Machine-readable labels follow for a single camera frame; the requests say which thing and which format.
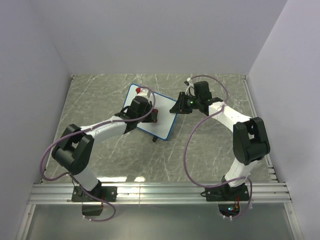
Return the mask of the red bone-shaped eraser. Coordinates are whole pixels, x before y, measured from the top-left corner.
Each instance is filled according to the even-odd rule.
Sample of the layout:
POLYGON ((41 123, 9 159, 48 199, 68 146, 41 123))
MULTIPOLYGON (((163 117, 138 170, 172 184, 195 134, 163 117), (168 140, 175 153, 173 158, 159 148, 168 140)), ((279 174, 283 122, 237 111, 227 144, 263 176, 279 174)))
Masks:
POLYGON ((157 109, 153 109, 152 111, 152 120, 153 120, 153 123, 157 123, 158 121, 158 110, 157 109))

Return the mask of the blue framed whiteboard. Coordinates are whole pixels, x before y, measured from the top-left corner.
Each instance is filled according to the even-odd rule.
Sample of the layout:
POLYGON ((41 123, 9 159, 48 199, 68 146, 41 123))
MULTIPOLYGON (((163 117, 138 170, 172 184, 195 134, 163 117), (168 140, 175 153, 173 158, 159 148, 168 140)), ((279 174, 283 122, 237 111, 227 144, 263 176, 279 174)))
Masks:
MULTIPOLYGON (((131 84, 129 86, 123 107, 131 105, 132 100, 137 96, 136 88, 138 87, 140 86, 136 84, 131 84)), ((176 101, 157 92, 152 93, 150 98, 147 100, 152 102, 153 109, 158 110, 157 123, 140 122, 135 129, 143 130, 166 141, 177 116, 174 113, 170 113, 170 109, 174 106, 176 101)))

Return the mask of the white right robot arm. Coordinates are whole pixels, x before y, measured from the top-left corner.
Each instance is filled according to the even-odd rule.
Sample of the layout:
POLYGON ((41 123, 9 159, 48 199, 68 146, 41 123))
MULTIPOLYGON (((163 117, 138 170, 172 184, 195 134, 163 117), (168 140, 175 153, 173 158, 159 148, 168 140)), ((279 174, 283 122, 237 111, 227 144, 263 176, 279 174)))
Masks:
POLYGON ((213 97, 207 81, 193 83, 188 78, 185 84, 186 90, 179 93, 170 113, 186 115, 198 110, 207 120, 217 120, 232 132, 234 161, 220 183, 222 197, 232 200, 257 162, 270 153, 264 121, 244 115, 229 107, 225 100, 213 97))

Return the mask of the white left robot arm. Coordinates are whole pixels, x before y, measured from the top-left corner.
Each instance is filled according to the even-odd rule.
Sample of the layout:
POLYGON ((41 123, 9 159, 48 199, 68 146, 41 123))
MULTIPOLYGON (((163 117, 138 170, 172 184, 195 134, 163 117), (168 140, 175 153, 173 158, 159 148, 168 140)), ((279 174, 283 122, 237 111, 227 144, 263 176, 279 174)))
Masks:
POLYGON ((102 183, 89 167, 94 144, 127 134, 139 123, 156 123, 157 120, 158 110, 153 103, 145 96, 136 96, 129 106, 105 122, 90 127, 70 124, 51 156, 84 188, 83 195, 89 201, 102 199, 102 183))

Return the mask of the black whiteboard stand foot right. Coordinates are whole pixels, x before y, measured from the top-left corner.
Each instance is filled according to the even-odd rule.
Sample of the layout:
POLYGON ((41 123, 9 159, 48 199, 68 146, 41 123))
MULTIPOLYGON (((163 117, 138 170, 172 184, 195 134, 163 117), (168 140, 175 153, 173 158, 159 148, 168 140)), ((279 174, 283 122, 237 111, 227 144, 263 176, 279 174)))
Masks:
POLYGON ((156 135, 154 135, 154 136, 152 137, 152 142, 153 142, 153 143, 156 143, 158 139, 159 139, 159 137, 156 136, 156 135))

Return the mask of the aluminium mounting rail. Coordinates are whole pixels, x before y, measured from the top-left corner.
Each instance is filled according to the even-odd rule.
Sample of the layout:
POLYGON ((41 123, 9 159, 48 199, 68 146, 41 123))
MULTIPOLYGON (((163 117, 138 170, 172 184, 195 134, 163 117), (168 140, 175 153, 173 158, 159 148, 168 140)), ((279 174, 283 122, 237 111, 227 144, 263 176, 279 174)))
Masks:
MULTIPOLYGON (((114 205, 198 205, 208 204, 200 195, 203 188, 188 182, 121 183, 117 187, 114 205)), ((35 184, 28 199, 29 205, 81 205, 73 202, 74 186, 71 183, 35 184)), ((289 190, 284 183, 254 183, 252 203, 290 203, 289 190)))

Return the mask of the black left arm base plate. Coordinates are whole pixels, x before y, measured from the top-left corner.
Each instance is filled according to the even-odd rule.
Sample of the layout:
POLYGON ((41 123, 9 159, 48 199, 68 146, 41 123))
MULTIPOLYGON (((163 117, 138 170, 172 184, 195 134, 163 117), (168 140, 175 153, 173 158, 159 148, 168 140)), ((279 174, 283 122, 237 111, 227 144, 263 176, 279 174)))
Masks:
MULTIPOLYGON (((107 202, 115 202, 117 198, 117 190, 118 188, 116 186, 102 186, 100 194, 98 195, 98 198, 105 200, 107 202)), ((96 202, 96 201, 97 200, 85 194, 79 186, 75 186, 73 188, 71 202, 86 203, 86 202, 96 202)))

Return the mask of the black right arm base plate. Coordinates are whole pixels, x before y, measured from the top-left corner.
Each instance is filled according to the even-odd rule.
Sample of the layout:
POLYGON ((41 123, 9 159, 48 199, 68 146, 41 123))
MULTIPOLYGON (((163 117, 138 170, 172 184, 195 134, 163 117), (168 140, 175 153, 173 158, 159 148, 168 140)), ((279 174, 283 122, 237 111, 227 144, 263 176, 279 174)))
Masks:
POLYGON ((237 187, 230 187, 226 184, 216 188, 205 188, 200 196, 204 197, 207 202, 234 202, 250 199, 248 187, 244 183, 237 187))

